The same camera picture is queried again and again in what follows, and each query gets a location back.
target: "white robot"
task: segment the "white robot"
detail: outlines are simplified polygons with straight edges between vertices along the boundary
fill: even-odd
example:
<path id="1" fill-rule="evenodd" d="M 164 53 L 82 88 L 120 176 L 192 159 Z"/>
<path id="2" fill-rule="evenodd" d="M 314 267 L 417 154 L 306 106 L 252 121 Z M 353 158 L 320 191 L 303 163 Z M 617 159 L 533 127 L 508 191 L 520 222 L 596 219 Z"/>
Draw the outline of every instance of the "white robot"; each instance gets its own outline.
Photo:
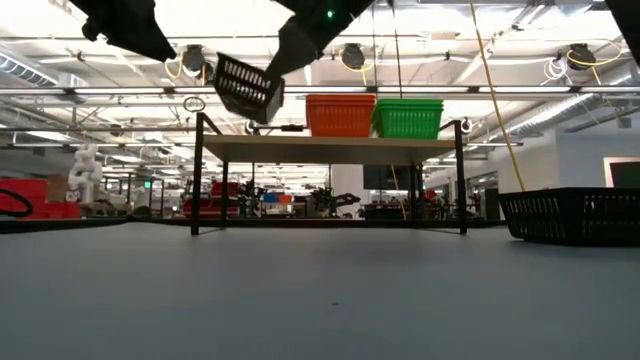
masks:
<path id="1" fill-rule="evenodd" d="M 102 180 L 102 164 L 96 162 L 98 147 L 85 144 L 75 153 L 76 162 L 69 171 L 67 201 L 93 201 L 93 185 Z"/>

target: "blue object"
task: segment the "blue object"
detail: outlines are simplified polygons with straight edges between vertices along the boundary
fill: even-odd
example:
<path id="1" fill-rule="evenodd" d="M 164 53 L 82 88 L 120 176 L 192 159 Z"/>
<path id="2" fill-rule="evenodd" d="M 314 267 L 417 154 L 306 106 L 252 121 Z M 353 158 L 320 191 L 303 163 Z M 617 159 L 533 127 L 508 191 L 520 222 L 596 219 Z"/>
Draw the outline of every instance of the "blue object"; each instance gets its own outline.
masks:
<path id="1" fill-rule="evenodd" d="M 277 203 L 279 199 L 280 199 L 280 194 L 278 193 L 264 194 L 265 203 Z"/>

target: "red container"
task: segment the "red container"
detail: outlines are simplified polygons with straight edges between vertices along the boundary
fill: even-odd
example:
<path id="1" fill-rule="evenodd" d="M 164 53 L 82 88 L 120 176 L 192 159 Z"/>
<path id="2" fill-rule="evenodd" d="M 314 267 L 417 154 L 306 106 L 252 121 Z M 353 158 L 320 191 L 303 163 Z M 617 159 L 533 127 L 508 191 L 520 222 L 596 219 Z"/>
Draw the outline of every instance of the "red container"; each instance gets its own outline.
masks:
<path id="1" fill-rule="evenodd" d="M 312 136 L 369 137 L 375 95 L 308 95 Z"/>
<path id="2" fill-rule="evenodd" d="M 293 196 L 291 195 L 280 195 L 278 202 L 281 204 L 288 204 L 293 201 Z"/>

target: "green basket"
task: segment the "green basket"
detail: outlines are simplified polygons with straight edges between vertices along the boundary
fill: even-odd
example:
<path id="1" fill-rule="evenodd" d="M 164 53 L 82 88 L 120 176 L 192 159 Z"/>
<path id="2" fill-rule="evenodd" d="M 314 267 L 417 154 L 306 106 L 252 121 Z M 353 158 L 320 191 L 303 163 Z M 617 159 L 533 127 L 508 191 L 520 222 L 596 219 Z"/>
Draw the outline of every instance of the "green basket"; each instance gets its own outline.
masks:
<path id="1" fill-rule="evenodd" d="M 444 105 L 433 99 L 380 99 L 373 112 L 373 128 L 383 138 L 435 140 Z"/>

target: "black plastic basket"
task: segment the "black plastic basket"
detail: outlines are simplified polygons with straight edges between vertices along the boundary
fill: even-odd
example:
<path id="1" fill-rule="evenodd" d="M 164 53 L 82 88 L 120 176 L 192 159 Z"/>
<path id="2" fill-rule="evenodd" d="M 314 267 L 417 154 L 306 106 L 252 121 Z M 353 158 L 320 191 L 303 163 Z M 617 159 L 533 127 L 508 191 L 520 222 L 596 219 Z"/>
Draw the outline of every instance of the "black plastic basket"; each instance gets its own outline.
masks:
<path id="1" fill-rule="evenodd" d="M 284 79 L 221 53 L 214 87 L 227 110 L 264 125 L 284 102 Z"/>
<path id="2" fill-rule="evenodd" d="M 498 195 L 511 235 L 532 242 L 640 246 L 640 189 L 560 188 Z"/>

